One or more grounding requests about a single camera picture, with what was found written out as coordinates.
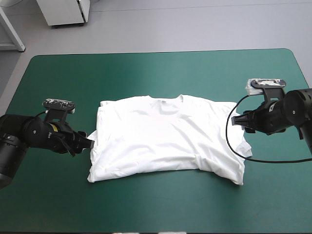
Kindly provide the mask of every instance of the green table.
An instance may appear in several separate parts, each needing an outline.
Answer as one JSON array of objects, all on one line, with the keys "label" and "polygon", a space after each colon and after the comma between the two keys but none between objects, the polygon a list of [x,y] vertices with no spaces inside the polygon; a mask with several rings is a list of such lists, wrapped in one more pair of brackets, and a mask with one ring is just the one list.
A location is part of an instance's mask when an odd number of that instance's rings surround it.
[{"label": "green table", "polygon": [[[283,78],[307,88],[287,49],[34,57],[7,113],[35,115],[46,98],[72,100],[75,130],[91,133],[101,100],[193,95],[238,101],[249,78]],[[238,109],[255,109],[251,97]],[[246,134],[261,159],[310,156],[295,128]],[[0,190],[0,231],[312,232],[312,163],[246,162],[244,185],[199,170],[87,182],[89,151],[71,158],[30,149],[13,183]]]}]

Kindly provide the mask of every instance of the black cable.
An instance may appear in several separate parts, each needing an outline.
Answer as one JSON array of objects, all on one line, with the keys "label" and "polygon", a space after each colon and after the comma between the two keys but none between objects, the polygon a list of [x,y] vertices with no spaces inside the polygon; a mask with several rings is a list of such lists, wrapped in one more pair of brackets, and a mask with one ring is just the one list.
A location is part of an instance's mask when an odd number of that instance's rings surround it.
[{"label": "black cable", "polygon": [[231,110],[231,112],[229,113],[229,116],[226,120],[226,128],[225,128],[225,138],[226,138],[226,142],[228,143],[229,148],[232,150],[232,152],[234,154],[236,154],[237,156],[248,160],[248,161],[252,161],[252,162],[262,162],[262,163],[299,163],[299,162],[307,162],[307,161],[312,161],[312,158],[305,158],[305,159],[299,159],[299,160],[288,160],[288,161],[266,161],[266,160],[259,160],[259,159],[253,159],[253,158],[248,158],[248,157],[244,157],[243,155],[240,155],[239,153],[237,153],[230,145],[229,143],[229,139],[228,139],[228,124],[229,124],[229,119],[231,117],[231,114],[233,113],[233,111],[238,107],[238,105],[242,102],[242,100],[248,98],[249,95],[246,95],[245,97],[243,97],[241,100],[238,101],[238,103],[236,104],[236,106]]},{"label": "black cable", "polygon": [[38,117],[39,115],[44,114],[44,113],[45,113],[45,111],[40,112],[39,114],[37,114],[37,115],[35,116],[35,118]]}]

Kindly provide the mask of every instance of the white t-shirt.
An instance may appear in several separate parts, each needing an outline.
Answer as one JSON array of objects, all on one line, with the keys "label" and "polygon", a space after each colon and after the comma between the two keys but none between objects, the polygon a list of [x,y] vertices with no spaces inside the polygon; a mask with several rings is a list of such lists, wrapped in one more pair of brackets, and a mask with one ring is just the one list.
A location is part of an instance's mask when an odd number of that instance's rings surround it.
[{"label": "white t-shirt", "polygon": [[[89,182],[136,173],[201,169],[242,185],[244,159],[237,157],[225,140],[226,119],[235,104],[188,95],[102,101],[97,130],[88,137],[95,141]],[[229,124],[232,147],[251,156],[243,134],[241,126]]]}]

